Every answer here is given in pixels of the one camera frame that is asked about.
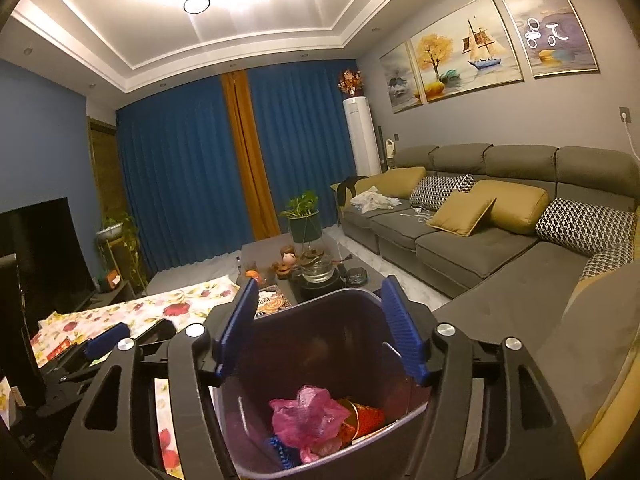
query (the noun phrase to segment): trash bin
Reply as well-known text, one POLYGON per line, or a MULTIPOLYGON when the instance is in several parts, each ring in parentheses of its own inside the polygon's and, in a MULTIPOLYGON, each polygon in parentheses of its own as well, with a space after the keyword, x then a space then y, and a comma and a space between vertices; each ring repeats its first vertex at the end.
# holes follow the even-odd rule
POLYGON ((429 394, 405 373, 380 299, 354 288, 256 319, 235 374, 214 390, 214 405, 242 478, 389 480, 404 471, 429 394), (305 384, 326 388, 333 399, 381 408, 390 426, 284 470, 267 443, 273 436, 269 402, 295 399, 305 384))

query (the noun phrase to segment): white cable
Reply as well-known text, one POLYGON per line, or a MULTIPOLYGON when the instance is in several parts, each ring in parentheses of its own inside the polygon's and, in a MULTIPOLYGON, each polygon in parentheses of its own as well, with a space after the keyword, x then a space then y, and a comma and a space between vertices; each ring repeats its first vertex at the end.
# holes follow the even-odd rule
POLYGON ((640 156, 638 156, 638 154, 636 153, 636 149, 634 148, 634 140, 631 137, 631 132, 629 131, 629 123, 626 122, 626 114, 625 113, 622 114, 622 118, 625 120, 626 136, 629 137, 629 145, 631 145, 631 151, 634 152, 635 157, 638 160, 640 160, 640 156))
POLYGON ((408 216, 409 218, 417 218, 421 224, 427 224, 433 218, 433 213, 426 210, 426 213, 422 212, 420 207, 412 206, 412 209, 416 212, 415 215, 407 215, 406 213, 400 213, 400 216, 408 216))

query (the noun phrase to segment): white tile floor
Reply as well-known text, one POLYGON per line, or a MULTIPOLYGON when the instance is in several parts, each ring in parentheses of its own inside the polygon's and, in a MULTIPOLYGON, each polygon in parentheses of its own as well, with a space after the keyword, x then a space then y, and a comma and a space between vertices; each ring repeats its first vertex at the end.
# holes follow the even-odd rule
MULTIPOLYGON (((344 245, 353 254, 376 269, 383 276, 394 274, 410 300, 423 303, 431 310, 436 310, 449 301, 449 298, 437 290, 434 290, 409 273, 389 263, 383 259, 382 256, 372 253, 365 246, 347 237, 344 232, 342 232, 342 227, 334 225, 325 229, 324 233, 334 238, 339 244, 344 245)), ((238 277, 238 264, 236 263, 238 256, 240 256, 240 251, 235 251, 233 253, 223 254, 222 256, 216 256, 215 258, 197 264, 163 270, 153 277, 149 283, 147 292, 149 295, 160 294, 161 292, 220 278, 227 274, 235 281, 238 277)))

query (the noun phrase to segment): metal screw cap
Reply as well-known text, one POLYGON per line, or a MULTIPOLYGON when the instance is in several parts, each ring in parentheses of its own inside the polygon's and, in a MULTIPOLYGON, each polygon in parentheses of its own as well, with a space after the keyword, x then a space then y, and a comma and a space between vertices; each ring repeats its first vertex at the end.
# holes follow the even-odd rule
POLYGON ((520 350, 522 348, 522 341, 514 337, 508 337, 507 340, 504 342, 504 345, 509 350, 520 350))
POLYGON ((449 323, 440 323, 436 330, 438 331, 438 334, 443 336, 452 336, 456 333, 456 328, 449 323))
POLYGON ((200 323, 194 323, 189 325, 184 331, 189 337, 199 337, 204 334, 205 328, 204 325, 200 323))
POLYGON ((122 350, 123 352, 131 350, 133 348, 133 344, 133 339, 130 337, 126 337, 118 341, 118 350, 122 350))

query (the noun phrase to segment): gray sectional sofa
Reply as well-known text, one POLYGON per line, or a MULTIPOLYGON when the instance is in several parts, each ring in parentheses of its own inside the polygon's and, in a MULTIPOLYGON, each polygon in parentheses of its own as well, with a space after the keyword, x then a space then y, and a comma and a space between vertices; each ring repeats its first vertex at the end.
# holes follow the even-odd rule
MULTIPOLYGON (((635 211, 640 190, 638 167, 629 155, 578 146, 421 146, 399 152, 396 165, 423 166, 430 175, 471 173, 476 181, 507 180, 541 187, 551 200, 560 197, 628 211, 635 211)), ((535 236, 485 225, 469 237, 459 237, 408 214, 414 214, 408 200, 393 211, 364 215, 348 206, 342 211, 342 227, 347 236, 451 298, 477 288, 460 303, 481 297, 495 303, 495 289, 503 301, 512 301, 512 290, 518 301, 535 304, 541 299, 538 285, 548 280, 547 286, 557 291, 553 298, 559 308, 587 261, 586 256, 535 236)))
MULTIPOLYGON (((471 173, 476 182, 507 180, 540 187, 551 200, 566 198, 630 212, 639 205, 638 165, 626 153, 610 150, 422 146, 398 153, 396 166, 422 166, 429 175, 471 173)), ((380 178, 372 177, 374 182, 380 178)), ((359 184, 356 192, 369 189, 366 181, 359 184)), ((516 336, 524 342, 574 432, 587 479, 640 478, 637 256, 576 296, 588 257, 535 235, 514 234, 487 221, 468 237, 438 231, 418 222, 407 197, 393 210, 361 214, 347 206, 340 213, 347 236, 453 298, 435 311, 439 321, 478 340, 499 343, 516 336)), ((639 233, 636 230, 636 254, 639 233)), ((475 421, 482 413, 478 387, 470 419, 475 421)), ((475 458, 475 451, 469 452, 467 472, 475 458)))

